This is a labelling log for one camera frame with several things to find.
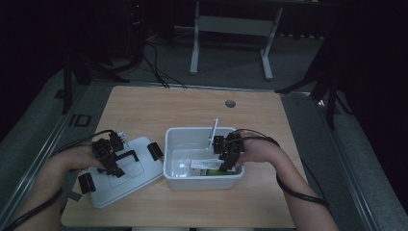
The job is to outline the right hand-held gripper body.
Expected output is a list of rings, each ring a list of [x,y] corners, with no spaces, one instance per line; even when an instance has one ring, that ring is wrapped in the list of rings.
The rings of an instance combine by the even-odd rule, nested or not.
[[[230,132],[226,137],[217,135],[218,119],[214,119],[213,126],[208,138],[208,148],[213,148],[215,154],[223,162],[236,162],[243,152],[242,137],[235,130]]]

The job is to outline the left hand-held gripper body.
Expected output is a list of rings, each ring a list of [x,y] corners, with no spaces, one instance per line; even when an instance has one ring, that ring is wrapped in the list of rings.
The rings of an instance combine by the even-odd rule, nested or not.
[[[117,162],[132,156],[137,163],[139,158],[134,150],[125,150],[125,148],[129,147],[130,144],[126,140],[124,133],[117,133],[113,130],[108,130],[108,133],[109,138],[107,140],[101,138],[91,144],[92,153],[104,167],[98,169],[99,173],[106,171],[108,175],[120,178],[125,174],[125,172],[118,166]]]

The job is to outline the white plastic storage bin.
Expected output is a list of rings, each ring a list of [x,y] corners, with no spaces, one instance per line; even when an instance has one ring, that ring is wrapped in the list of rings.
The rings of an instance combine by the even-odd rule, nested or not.
[[[208,148],[212,127],[174,127],[166,131],[164,176],[174,191],[224,190],[233,188],[244,176],[244,167],[233,167],[235,175],[190,176],[191,160],[217,159]],[[217,127],[216,134],[226,137],[233,127]]]

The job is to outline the white plastic bin lid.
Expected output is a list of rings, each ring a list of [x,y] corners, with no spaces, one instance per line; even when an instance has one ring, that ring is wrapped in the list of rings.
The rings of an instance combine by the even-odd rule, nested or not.
[[[106,171],[99,172],[90,167],[85,173],[90,174],[90,181],[95,190],[89,193],[92,205],[102,209],[118,200],[148,186],[163,176],[163,164],[159,158],[152,156],[148,145],[149,138],[140,137],[129,141],[124,149],[116,152],[117,165],[124,171],[121,177],[112,176]]]

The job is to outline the person's right hand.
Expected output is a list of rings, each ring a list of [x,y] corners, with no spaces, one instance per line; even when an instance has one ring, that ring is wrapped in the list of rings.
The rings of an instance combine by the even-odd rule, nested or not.
[[[238,159],[240,165],[253,162],[270,163],[276,167],[283,161],[285,152],[277,144],[250,132],[240,132],[240,135],[243,138],[244,149],[244,152]]]

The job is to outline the person's left hand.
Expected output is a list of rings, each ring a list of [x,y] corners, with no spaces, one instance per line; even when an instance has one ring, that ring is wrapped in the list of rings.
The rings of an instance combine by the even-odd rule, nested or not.
[[[104,169],[102,163],[94,157],[90,144],[68,148],[53,156],[50,161],[53,167],[58,167],[63,171],[84,170],[88,167]]]

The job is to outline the black tripod stand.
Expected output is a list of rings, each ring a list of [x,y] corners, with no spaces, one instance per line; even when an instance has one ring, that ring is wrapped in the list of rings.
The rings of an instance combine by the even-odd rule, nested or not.
[[[64,88],[62,91],[64,106],[62,114],[65,115],[68,113],[70,107],[73,103],[73,87],[72,87],[72,76],[75,76],[77,82],[80,85],[88,85],[91,82],[91,77],[89,74],[89,66],[106,76],[108,79],[111,79],[119,83],[129,83],[129,80],[123,79],[112,70],[109,70],[107,67],[104,67],[102,64],[99,64],[93,61],[91,58],[87,57],[85,54],[78,53],[76,51],[71,51],[66,57],[64,62]]]
[[[314,100],[322,100],[323,96],[328,94],[325,119],[329,127],[335,129],[335,105],[340,78],[345,66],[346,50],[347,42],[342,36],[328,35],[313,58],[304,78],[275,92],[288,94],[315,82],[311,97]]]

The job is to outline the black square floor frame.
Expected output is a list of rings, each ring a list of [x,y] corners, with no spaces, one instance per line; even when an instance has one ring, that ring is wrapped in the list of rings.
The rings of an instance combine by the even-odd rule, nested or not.
[[[91,121],[90,115],[73,115],[68,125],[71,127],[87,127]]]

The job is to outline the white metal desk frame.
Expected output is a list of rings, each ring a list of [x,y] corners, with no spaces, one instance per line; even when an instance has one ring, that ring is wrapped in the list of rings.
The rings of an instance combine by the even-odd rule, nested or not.
[[[200,0],[195,0],[190,74],[194,75],[198,72],[200,49],[199,33],[212,32],[265,37],[267,43],[264,48],[260,50],[260,57],[266,80],[272,80],[273,75],[268,55],[276,35],[282,12],[283,8],[278,7],[272,20],[211,16],[201,14]]]

